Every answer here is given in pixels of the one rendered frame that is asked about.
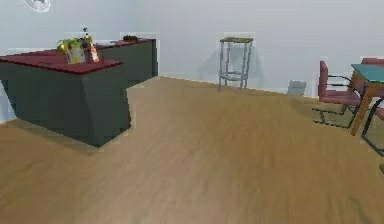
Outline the dark green kitchen counter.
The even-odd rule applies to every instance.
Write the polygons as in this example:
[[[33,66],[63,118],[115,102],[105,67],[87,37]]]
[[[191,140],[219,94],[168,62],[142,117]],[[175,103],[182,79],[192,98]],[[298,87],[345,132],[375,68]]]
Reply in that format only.
[[[127,89],[158,75],[154,39],[96,47],[70,64],[44,50],[0,56],[0,82],[17,118],[100,147],[131,127]]]

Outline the grey metal bar stool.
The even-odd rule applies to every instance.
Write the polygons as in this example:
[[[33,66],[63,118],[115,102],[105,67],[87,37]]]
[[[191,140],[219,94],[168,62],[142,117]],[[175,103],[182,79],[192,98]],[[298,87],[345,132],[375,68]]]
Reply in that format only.
[[[240,71],[230,71],[230,52],[232,44],[243,44],[242,67]],[[229,81],[239,82],[240,88],[248,86],[248,74],[251,60],[253,38],[244,37],[225,37],[220,40],[219,73],[218,73],[218,91],[221,91],[222,85],[227,86]]]

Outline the small grey bin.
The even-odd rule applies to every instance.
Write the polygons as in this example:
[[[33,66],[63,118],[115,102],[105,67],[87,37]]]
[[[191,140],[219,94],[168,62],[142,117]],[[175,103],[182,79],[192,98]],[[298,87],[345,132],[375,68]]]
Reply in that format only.
[[[288,84],[287,93],[289,95],[303,96],[305,93],[307,83],[301,80],[290,80]]]

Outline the orange spray bottle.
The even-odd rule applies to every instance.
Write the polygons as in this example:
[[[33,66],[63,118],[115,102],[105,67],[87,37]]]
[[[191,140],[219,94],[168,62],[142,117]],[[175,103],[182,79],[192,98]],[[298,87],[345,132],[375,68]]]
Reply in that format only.
[[[85,41],[87,43],[87,46],[89,47],[90,56],[92,58],[92,61],[97,63],[97,62],[99,62],[99,57],[98,57],[98,54],[97,54],[96,47],[94,46],[92,37],[89,35],[87,27],[84,27],[83,31],[85,33]]]

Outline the teal top wooden table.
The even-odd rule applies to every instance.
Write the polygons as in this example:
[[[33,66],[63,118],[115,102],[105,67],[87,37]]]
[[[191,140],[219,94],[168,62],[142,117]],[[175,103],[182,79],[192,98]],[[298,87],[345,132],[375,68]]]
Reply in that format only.
[[[360,125],[362,124],[363,118],[372,99],[376,97],[376,91],[384,89],[384,66],[373,64],[352,64],[352,67],[354,71],[347,90],[348,101],[346,102],[346,105],[356,103],[359,107],[351,128],[351,135],[355,136]],[[360,97],[355,97],[355,87],[353,83],[359,79],[362,79],[365,82],[365,91]]]

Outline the round white wall clock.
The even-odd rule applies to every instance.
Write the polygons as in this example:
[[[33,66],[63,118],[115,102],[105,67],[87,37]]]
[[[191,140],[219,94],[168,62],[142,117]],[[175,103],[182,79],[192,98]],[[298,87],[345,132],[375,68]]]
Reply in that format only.
[[[46,13],[50,10],[50,0],[25,0],[25,3],[35,12]]]

